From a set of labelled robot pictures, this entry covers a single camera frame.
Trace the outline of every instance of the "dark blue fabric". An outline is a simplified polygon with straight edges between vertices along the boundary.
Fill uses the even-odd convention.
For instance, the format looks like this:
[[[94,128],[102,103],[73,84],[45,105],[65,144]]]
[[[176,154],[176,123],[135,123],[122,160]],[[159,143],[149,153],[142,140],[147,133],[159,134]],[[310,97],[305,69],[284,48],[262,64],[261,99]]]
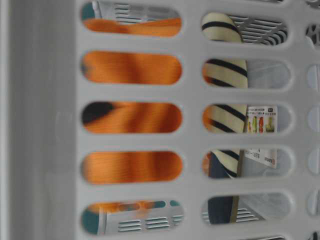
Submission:
[[[232,196],[220,196],[209,199],[208,215],[211,224],[230,223],[233,199]]]
[[[210,154],[209,177],[214,179],[229,178],[224,167],[214,153]],[[233,197],[213,197],[208,201],[208,215],[211,224],[227,224],[232,213]]]
[[[209,177],[213,179],[229,178],[225,168],[213,152],[211,152],[209,159]]]

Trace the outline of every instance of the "plastic grid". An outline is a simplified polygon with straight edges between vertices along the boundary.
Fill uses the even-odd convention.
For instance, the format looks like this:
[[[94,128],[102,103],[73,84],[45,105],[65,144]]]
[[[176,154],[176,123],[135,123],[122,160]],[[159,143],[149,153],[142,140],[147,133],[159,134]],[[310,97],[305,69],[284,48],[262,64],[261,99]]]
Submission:
[[[135,3],[151,4],[150,0],[135,0]],[[84,0],[76,1],[79,13]],[[132,240],[154,240],[195,238],[220,238],[224,240],[254,239],[270,233],[284,236],[288,240],[307,239],[319,229],[319,218],[311,217],[306,210],[307,196],[319,188],[319,176],[312,175],[307,168],[310,150],[319,147],[320,136],[307,126],[306,116],[312,106],[318,105],[319,94],[307,87],[306,72],[310,65],[320,64],[320,53],[305,41],[306,28],[320,17],[320,11],[309,8],[300,0],[287,0],[273,5],[265,2],[238,0],[163,0],[162,5],[179,11],[184,25],[181,32],[169,39],[121,34],[101,34],[88,31],[78,15],[76,22],[76,62],[91,50],[123,52],[146,52],[173,54],[183,65],[183,76],[174,86],[99,85],[88,82],[77,69],[76,110],[80,115],[84,107],[94,101],[147,101],[171,102],[183,111],[181,128],[168,135],[127,134],[92,135],[76,123],[76,215],[79,223],[83,210],[90,204],[101,201],[140,200],[170,197],[180,201],[185,219],[177,229],[161,233],[132,234]],[[287,42],[270,48],[263,45],[234,44],[208,41],[201,33],[204,14],[228,12],[234,15],[268,16],[283,19],[290,29]],[[278,60],[287,64],[291,71],[290,84],[280,90],[221,89],[211,88],[202,80],[201,69],[206,59],[244,58]],[[201,121],[202,111],[211,103],[270,103],[281,104],[289,109],[292,122],[289,128],[278,134],[213,135],[208,133]],[[228,148],[283,148],[293,162],[288,175],[278,178],[251,178],[237,180],[210,180],[203,176],[201,159],[209,149]],[[92,151],[173,150],[184,159],[183,174],[174,182],[119,184],[108,186],[89,185],[81,177],[81,164]],[[201,221],[200,206],[212,196],[253,193],[284,193],[290,202],[291,211],[283,220],[251,222],[237,225],[209,227]],[[104,239],[103,236],[88,235],[80,224],[75,225],[76,239]],[[122,240],[127,236],[109,236]]]

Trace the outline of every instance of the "clothing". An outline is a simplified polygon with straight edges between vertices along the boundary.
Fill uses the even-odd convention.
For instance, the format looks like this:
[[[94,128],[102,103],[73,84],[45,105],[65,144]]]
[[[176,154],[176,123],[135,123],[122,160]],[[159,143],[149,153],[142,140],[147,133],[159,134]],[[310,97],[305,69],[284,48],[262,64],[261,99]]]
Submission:
[[[91,19],[85,25],[93,31],[171,37],[181,28],[181,20],[167,19],[149,23],[120,25],[114,21]],[[232,20],[225,14],[210,13],[203,19],[204,35],[213,41],[241,43],[241,36]],[[83,58],[85,76],[96,83],[170,85],[178,81],[181,65],[175,57],[138,53],[93,51]],[[212,87],[247,88],[247,65],[244,60],[211,59],[204,68],[205,80]],[[205,127],[213,133],[242,133],[246,105],[212,105],[204,112]],[[103,110],[84,111],[85,128],[95,134],[104,133],[169,133],[179,127],[182,115],[173,105],[164,103],[109,102]],[[168,181],[179,175],[182,162],[178,156],[167,155],[162,167],[156,165],[153,153],[97,152],[90,154],[83,168],[86,179],[94,184]],[[214,150],[210,154],[211,178],[237,176],[239,150]],[[235,198],[220,197],[208,201],[209,220],[227,223]],[[103,205],[95,209],[111,211]]]
[[[234,22],[222,13],[209,13],[202,21],[204,35],[212,41],[242,43]],[[210,59],[204,65],[205,80],[213,87],[248,88],[247,63],[241,59]],[[215,104],[203,114],[205,127],[213,133],[243,133],[247,105]],[[213,150],[209,156],[208,175],[214,179],[236,178],[239,149]],[[238,209],[237,196],[220,196],[208,200],[211,224],[235,222]]]

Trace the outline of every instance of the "black stripe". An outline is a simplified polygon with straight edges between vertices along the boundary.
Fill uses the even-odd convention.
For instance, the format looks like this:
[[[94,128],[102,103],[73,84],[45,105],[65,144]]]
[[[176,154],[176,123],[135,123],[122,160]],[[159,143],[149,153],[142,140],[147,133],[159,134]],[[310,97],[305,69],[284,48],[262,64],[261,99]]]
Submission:
[[[240,156],[236,154],[234,151],[231,150],[220,150],[220,152],[223,152],[224,154],[227,154],[228,156],[234,158],[235,160],[239,160]]]
[[[247,70],[243,69],[240,66],[232,64],[231,62],[220,60],[220,59],[210,59],[209,61],[207,61],[207,63],[208,64],[218,65],[218,66],[230,69],[232,71],[237,72],[238,74],[241,74],[241,75],[245,76],[246,78],[248,77]]]
[[[89,124],[106,116],[116,107],[111,102],[94,102],[89,104],[82,113],[82,123]]]
[[[226,168],[222,163],[221,163],[223,169],[231,176],[231,177],[234,177],[236,178],[237,177],[237,174],[234,173],[233,171],[230,171],[228,168]]]
[[[235,88],[235,86],[232,86],[231,84],[226,83],[225,81],[221,81],[219,79],[216,79],[216,78],[210,77],[210,76],[205,76],[205,77],[208,78],[209,82],[214,84],[214,85],[217,85],[217,86],[220,86],[220,87]]]
[[[213,119],[211,119],[211,125],[226,132],[226,133],[235,133],[235,131],[233,131],[231,128],[229,128],[226,125],[224,125],[218,121],[215,121]]]
[[[240,35],[238,28],[230,23],[227,23],[227,22],[210,21],[210,22],[207,22],[204,25],[202,25],[202,30],[205,30],[210,27],[221,27],[221,28],[231,29]]]
[[[217,104],[215,106],[227,111],[228,113],[232,114],[233,116],[237,117],[238,119],[241,119],[242,121],[246,120],[246,116],[245,115],[243,115],[241,112],[239,112],[238,110],[234,109],[233,107],[231,107],[229,105]]]

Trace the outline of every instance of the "orange fabric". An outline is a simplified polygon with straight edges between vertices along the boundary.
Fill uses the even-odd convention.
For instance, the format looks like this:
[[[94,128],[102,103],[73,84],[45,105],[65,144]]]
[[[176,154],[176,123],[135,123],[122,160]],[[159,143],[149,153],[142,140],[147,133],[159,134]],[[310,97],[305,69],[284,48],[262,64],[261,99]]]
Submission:
[[[95,32],[172,37],[180,31],[182,21],[180,18],[172,18],[154,22],[123,25],[112,20],[88,19],[84,21],[84,25]]]
[[[95,134],[170,133],[182,122],[180,110],[168,103],[114,102],[114,110],[85,125]]]
[[[182,167],[169,151],[94,152],[84,160],[83,174],[91,184],[142,183],[173,180]]]
[[[101,211],[108,214],[114,214],[117,212],[125,212],[128,207],[133,207],[139,210],[139,215],[148,213],[148,209],[153,207],[153,204],[146,201],[138,201],[135,203],[123,203],[123,202],[103,202],[91,205],[88,209],[93,213],[100,213]]]
[[[96,83],[171,85],[182,74],[170,55],[92,51],[83,58],[85,77]]]
[[[171,37],[181,28],[181,20],[121,25],[105,19],[84,23],[96,32]],[[96,83],[170,85],[178,81],[182,68],[177,58],[145,53],[93,51],[83,59],[85,76]],[[182,122],[182,114],[172,104],[114,102],[107,115],[85,125],[95,134],[169,133]],[[84,177],[93,184],[170,181],[182,171],[181,159],[172,152],[95,152],[83,166]],[[119,211],[122,203],[98,203],[90,209],[107,213]],[[145,214],[145,205],[140,213]]]

